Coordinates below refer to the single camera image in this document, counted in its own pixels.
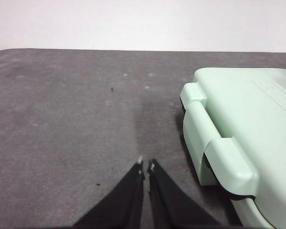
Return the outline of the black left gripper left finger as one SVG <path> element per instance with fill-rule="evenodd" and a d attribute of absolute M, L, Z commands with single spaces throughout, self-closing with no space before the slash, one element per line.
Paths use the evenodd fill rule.
<path fill-rule="evenodd" d="M 74 223 L 74 228 L 139 228 L 143 208 L 140 156 L 114 189 Z"/>

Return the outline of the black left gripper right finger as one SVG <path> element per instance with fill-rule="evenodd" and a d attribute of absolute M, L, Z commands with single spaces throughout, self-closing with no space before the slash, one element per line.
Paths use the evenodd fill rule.
<path fill-rule="evenodd" d="M 149 161 L 150 202 L 155 228 L 212 228 L 221 226 L 186 195 L 156 159 Z"/>

